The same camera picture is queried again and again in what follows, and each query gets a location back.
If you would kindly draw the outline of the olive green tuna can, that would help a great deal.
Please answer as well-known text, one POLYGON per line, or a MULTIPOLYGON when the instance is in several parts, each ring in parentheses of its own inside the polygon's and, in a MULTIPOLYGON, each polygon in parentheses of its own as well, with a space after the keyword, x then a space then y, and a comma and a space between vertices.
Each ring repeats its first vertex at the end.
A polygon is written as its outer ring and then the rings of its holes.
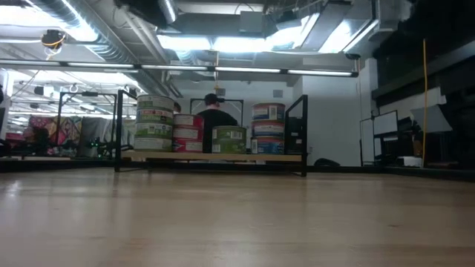
POLYGON ((214 139, 212 143, 213 154, 245 154, 246 143, 236 139, 214 139))
POLYGON ((212 139, 246 140, 247 129, 238 126, 217 126, 212 130, 212 139))

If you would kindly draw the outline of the person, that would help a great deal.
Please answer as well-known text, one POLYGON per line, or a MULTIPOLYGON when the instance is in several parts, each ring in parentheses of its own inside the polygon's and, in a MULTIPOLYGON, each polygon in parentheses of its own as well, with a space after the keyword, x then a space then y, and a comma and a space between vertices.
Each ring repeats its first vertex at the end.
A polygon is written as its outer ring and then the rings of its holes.
POLYGON ((220 109, 220 99, 215 93, 209 93, 204 98, 206 109, 199 112, 204 121, 203 128, 203 153, 212 152, 212 131, 217 126, 238 126, 238 121, 220 109))

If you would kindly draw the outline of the long ceiling light bar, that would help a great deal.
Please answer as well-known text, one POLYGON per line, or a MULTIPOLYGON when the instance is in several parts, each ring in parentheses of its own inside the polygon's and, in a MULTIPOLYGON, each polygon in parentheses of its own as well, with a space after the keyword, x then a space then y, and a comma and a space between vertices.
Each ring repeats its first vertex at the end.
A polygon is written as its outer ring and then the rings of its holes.
POLYGON ((119 73, 137 73, 139 70, 173 70, 190 72, 227 72, 227 73, 260 73, 279 74, 293 76, 334 76, 334 77, 357 77, 358 72, 339 70, 305 70, 283 68, 259 68, 259 67, 227 67, 227 66, 202 66, 202 65, 143 65, 123 63, 98 63, 98 62, 62 62, 62 61, 36 61, 19 59, 0 59, 0 67, 24 67, 25 69, 87 69, 90 71, 109 71, 119 73))

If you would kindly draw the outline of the white upright panel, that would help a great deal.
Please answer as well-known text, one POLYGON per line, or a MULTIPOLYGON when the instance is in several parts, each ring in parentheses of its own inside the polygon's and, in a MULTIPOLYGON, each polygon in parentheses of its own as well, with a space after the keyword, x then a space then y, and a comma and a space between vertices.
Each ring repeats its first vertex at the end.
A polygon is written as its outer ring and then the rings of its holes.
POLYGON ((361 161, 362 165, 374 164, 374 137, 373 120, 365 119, 360 121, 361 129, 361 161))

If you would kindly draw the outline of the grey hanging cloth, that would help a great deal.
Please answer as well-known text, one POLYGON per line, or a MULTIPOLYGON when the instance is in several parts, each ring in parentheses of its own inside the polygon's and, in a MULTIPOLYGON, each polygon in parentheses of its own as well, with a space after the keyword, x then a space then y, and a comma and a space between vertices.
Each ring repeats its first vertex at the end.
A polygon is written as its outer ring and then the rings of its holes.
MULTIPOLYGON (((117 125, 113 126, 111 119, 96 117, 84 117, 79 138, 79 148, 86 148, 96 139, 100 143, 106 143, 114 148, 117 138, 117 125)), ((134 145, 134 134, 136 133, 135 121, 133 119, 122 119, 121 145, 134 145)))

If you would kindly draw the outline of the white computer monitor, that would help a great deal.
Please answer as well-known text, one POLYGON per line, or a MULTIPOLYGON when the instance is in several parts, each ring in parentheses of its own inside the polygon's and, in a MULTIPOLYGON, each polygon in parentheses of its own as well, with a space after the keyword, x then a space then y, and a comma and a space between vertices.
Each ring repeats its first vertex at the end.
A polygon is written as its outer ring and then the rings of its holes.
POLYGON ((391 111, 375 116, 373 120, 373 133, 375 135, 395 133, 398 131, 398 113, 391 111))

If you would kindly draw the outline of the small white object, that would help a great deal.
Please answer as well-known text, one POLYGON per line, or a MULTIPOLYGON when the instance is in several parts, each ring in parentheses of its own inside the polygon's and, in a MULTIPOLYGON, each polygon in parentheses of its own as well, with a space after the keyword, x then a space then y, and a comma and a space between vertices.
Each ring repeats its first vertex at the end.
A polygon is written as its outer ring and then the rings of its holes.
POLYGON ((417 156, 398 156, 396 165, 407 168, 421 168, 423 166, 422 158, 417 156))

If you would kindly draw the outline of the colourful patterned cloth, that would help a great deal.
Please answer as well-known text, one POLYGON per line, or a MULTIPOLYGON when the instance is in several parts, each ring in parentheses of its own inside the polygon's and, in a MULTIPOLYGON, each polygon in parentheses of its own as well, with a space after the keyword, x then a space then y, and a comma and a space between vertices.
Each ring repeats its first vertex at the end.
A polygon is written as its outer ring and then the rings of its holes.
POLYGON ((25 142, 32 152, 40 156, 76 156, 79 148, 79 138, 82 128, 82 118, 79 116, 63 117, 59 141, 73 146, 62 148, 56 146, 56 116, 31 116, 23 133, 25 142))

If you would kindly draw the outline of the grey slanted panel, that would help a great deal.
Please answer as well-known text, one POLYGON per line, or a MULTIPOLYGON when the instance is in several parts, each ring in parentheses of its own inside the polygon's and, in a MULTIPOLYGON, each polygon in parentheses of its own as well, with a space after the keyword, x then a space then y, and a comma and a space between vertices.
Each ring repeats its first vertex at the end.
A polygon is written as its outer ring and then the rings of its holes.
POLYGON ((410 111, 413 120, 427 134, 452 131, 449 121, 442 112, 441 105, 432 105, 427 108, 416 108, 410 111))

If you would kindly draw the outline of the wooden shelf with black frame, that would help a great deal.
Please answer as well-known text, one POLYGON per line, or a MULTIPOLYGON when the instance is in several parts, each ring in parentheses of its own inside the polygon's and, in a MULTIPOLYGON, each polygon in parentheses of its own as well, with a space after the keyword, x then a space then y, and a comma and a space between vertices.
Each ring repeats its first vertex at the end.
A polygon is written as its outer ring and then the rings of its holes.
POLYGON ((164 168, 178 171, 244 171, 244 172, 283 172, 306 177, 307 166, 307 119, 308 96, 302 95, 290 106, 290 110, 302 106, 301 153, 271 154, 202 154, 157 151, 122 151, 116 145, 114 171, 136 171, 139 169, 164 168))

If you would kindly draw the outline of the black metal table frame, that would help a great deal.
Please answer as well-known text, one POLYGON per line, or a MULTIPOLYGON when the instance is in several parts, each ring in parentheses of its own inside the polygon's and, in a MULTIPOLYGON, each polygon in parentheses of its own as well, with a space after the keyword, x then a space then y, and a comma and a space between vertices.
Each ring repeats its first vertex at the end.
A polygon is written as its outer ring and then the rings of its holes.
POLYGON ((183 163, 183 162, 131 162, 123 161, 116 164, 113 160, 17 160, 0 159, 0 173, 31 172, 31 171, 58 171, 78 168, 114 168, 119 171, 129 169, 158 169, 167 171, 214 171, 214 172, 250 172, 273 174, 392 174, 405 177, 424 177, 458 182, 475 183, 475 171, 445 170, 433 168, 400 168, 400 167, 329 167, 307 166, 300 164, 280 165, 246 165, 224 163, 183 163))

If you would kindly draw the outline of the smooth silver air duct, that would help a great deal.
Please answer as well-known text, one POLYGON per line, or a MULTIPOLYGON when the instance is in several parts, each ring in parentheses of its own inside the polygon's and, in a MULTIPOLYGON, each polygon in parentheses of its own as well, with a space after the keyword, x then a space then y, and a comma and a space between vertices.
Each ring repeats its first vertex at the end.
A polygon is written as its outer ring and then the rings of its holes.
POLYGON ((157 2, 167 23, 173 23, 178 17, 178 9, 174 0, 157 0, 157 2))

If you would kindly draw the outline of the ribbed silver air duct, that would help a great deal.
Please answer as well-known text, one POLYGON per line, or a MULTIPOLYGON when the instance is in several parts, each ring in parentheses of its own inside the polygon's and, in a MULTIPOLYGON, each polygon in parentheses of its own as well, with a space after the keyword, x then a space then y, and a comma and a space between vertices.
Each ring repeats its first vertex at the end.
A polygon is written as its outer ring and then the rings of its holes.
MULTIPOLYGON (((130 51, 119 36, 93 9, 87 0, 29 0, 33 7, 64 22, 74 30, 89 27, 96 37, 87 44, 89 50, 107 63, 138 63, 139 59, 130 51)), ((147 93, 181 98, 183 95, 173 84, 161 82, 147 70, 128 73, 128 77, 138 82, 147 93)))

